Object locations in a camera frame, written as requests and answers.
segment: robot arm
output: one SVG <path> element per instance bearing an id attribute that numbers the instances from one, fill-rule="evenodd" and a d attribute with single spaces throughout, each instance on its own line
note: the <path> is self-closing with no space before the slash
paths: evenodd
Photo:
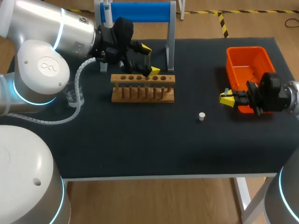
<path id="1" fill-rule="evenodd" d="M 283 83 L 277 73 L 264 73 L 260 84 L 247 81 L 247 91 L 230 90 L 221 94 L 220 102 L 229 106 L 249 105 L 257 116 L 263 112 L 286 110 L 299 114 L 299 82 Z"/>
<path id="2" fill-rule="evenodd" d="M 118 18 L 112 28 L 40 0 L 0 2 L 0 35 L 15 47 L 15 71 L 0 77 L 0 114 L 36 112 L 53 101 L 69 80 L 69 67 L 58 54 L 117 64 L 124 72 L 148 76 L 152 68 L 127 59 L 127 50 L 147 54 L 132 44 L 133 23 Z"/>

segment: glass cup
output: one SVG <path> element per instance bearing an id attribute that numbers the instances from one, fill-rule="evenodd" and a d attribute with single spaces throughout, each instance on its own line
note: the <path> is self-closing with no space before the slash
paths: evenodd
<path id="1" fill-rule="evenodd" d="M 80 106 L 84 104 L 84 97 L 82 92 L 82 86 L 79 83 L 79 92 L 80 92 Z M 76 93 L 75 93 L 75 82 L 68 82 L 68 84 L 65 86 L 63 93 L 66 95 L 67 101 L 69 102 L 69 105 L 71 107 L 76 108 L 77 107 L 77 99 L 76 99 Z"/>

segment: test tube rack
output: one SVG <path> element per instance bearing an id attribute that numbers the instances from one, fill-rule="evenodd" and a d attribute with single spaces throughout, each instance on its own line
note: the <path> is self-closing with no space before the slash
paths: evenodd
<path id="1" fill-rule="evenodd" d="M 174 75 L 156 75 L 143 77 L 141 75 L 112 74 L 111 82 L 114 83 L 111 101 L 114 103 L 173 103 L 176 83 Z M 144 87 L 122 84 L 143 84 Z M 166 87 L 155 87 L 154 84 Z"/>

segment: blue light ring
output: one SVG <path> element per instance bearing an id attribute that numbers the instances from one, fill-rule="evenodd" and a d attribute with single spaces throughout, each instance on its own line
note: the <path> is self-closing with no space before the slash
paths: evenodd
<path id="1" fill-rule="evenodd" d="M 18 95 L 18 97 L 20 97 L 23 101 L 25 101 L 25 102 L 28 103 L 28 104 L 32 104 L 32 105 L 36 105 L 36 106 L 47 105 L 47 104 L 53 102 L 53 101 L 56 99 L 56 97 L 55 97 L 54 99 L 52 99 L 52 100 L 49 101 L 49 102 L 42 103 L 42 104 L 37 104 L 37 103 L 30 102 L 30 101 L 26 100 L 24 97 L 22 97 L 22 96 L 18 93 L 17 89 L 15 88 L 15 85 L 14 85 L 14 91 L 15 91 L 15 93 Z"/>
<path id="2" fill-rule="evenodd" d="M 59 208 L 58 208 L 58 210 L 57 210 L 57 212 L 56 212 L 54 218 L 52 219 L 52 221 L 51 221 L 49 224 L 53 224 L 53 223 L 54 223 L 56 217 L 58 216 L 58 214 L 59 214 L 59 212 L 60 212 L 60 210 L 61 210 L 62 203 L 63 203 L 63 201 L 64 201 L 64 181 L 62 180 L 62 177 L 60 177 L 60 179 L 61 179 L 61 182 L 62 182 L 62 198 L 61 198 L 61 202 L 60 202 Z"/>
<path id="3" fill-rule="evenodd" d="M 56 48 L 58 47 L 58 44 L 60 42 L 60 39 L 61 39 L 62 31 L 64 29 L 64 15 L 65 15 L 65 11 L 62 8 L 61 9 L 61 20 L 60 20 L 59 32 L 58 32 L 58 35 L 57 35 L 56 42 L 55 42 L 55 44 L 53 46 L 53 50 L 56 50 Z"/>
<path id="4" fill-rule="evenodd" d="M 281 195 L 281 198 L 283 200 L 283 202 L 285 203 L 285 206 L 286 208 L 289 210 L 290 214 L 294 217 L 294 219 L 299 223 L 299 218 L 296 216 L 296 214 L 292 211 L 292 209 L 290 208 L 288 202 L 286 201 L 285 199 L 285 196 L 282 192 L 282 187 L 281 187 L 281 174 L 282 174 L 282 170 L 283 170 L 283 167 L 281 168 L 281 171 L 280 171 L 280 174 L 279 174 L 279 181 L 278 181 L 278 184 L 279 184 L 279 191 L 280 191 L 280 195 Z"/>

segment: black cable on floor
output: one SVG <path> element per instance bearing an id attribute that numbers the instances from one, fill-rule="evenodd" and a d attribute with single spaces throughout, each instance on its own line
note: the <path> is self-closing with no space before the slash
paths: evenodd
<path id="1" fill-rule="evenodd" d="M 285 26 L 286 26 L 286 27 L 288 27 L 288 28 L 296 28 L 296 27 L 299 27 L 299 25 L 297 25 L 297 26 L 289 26 L 289 25 L 287 25 L 286 23 L 287 23 L 288 21 L 290 21 L 290 20 L 295 20 L 295 21 L 297 21 L 297 22 L 299 23 L 299 20 L 297 20 L 296 18 L 290 18 L 290 19 L 287 19 L 287 20 L 285 21 Z"/>

